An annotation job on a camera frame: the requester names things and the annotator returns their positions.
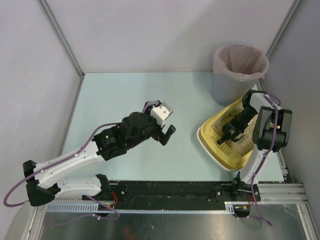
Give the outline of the black litter scoop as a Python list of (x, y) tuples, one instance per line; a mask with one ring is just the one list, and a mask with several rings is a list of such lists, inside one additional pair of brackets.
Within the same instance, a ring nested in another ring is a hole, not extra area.
[(216, 143), (218, 145), (221, 145), (222, 143), (228, 141), (231, 139), (231, 134), (229, 132), (225, 133)]

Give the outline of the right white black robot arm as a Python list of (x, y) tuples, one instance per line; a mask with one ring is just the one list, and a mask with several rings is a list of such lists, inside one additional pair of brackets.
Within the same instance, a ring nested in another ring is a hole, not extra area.
[(221, 145), (229, 140), (236, 142), (250, 120), (257, 117), (252, 133), (253, 150), (246, 165), (237, 173), (229, 186), (215, 188), (218, 202), (244, 202), (259, 194), (257, 184), (263, 166), (270, 154), (287, 146), (293, 113), (279, 107), (265, 91), (249, 90), (242, 98), (243, 110), (222, 128), (217, 141)]

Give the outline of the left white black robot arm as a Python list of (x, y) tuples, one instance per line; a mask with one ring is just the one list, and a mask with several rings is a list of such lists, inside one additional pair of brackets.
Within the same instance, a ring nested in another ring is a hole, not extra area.
[(170, 125), (163, 132), (165, 120), (173, 112), (164, 106), (143, 113), (133, 112), (120, 123), (94, 131), (85, 145), (64, 156), (43, 163), (28, 160), (23, 163), (26, 192), (31, 206), (50, 203), (58, 197), (95, 197), (111, 190), (108, 179), (97, 174), (88, 179), (67, 179), (67, 175), (92, 164), (102, 163), (127, 153), (149, 138), (165, 146), (176, 131)]

